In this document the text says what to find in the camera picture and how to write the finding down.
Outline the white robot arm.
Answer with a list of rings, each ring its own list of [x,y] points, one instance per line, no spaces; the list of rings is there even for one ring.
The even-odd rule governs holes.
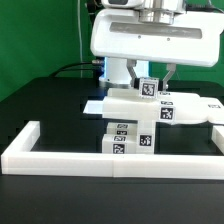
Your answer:
[[[106,59],[104,82],[129,85],[143,63],[212,67],[219,58],[224,11],[186,0],[102,0],[91,51]]]

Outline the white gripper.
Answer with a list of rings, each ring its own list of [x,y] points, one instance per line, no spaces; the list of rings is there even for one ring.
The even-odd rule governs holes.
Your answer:
[[[221,13],[187,12],[165,25],[142,23],[134,10],[104,9],[95,19],[91,51],[96,56],[128,59],[126,68],[135,89],[139,88],[136,60],[170,63],[162,80],[166,91],[175,64],[212,67],[217,63],[222,32]]]

